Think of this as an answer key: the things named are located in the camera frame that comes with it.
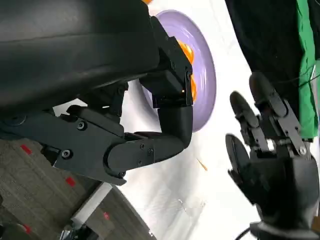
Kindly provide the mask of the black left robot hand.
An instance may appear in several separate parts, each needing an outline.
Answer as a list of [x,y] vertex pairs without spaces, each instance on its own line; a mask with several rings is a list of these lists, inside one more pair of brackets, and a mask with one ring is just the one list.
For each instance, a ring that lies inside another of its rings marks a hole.
[[[121,186],[127,171],[191,142],[192,65],[141,0],[3,0],[0,137],[42,145],[53,167]],[[128,83],[151,94],[160,132],[125,132]]]

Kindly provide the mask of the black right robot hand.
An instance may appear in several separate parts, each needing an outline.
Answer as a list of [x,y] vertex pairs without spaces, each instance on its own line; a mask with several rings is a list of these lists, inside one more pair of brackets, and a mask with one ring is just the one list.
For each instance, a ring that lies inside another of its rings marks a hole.
[[284,229],[308,229],[319,203],[317,162],[301,137],[301,125],[289,102],[260,72],[249,78],[259,114],[237,91],[230,104],[242,139],[225,136],[232,168],[228,174],[263,222]]

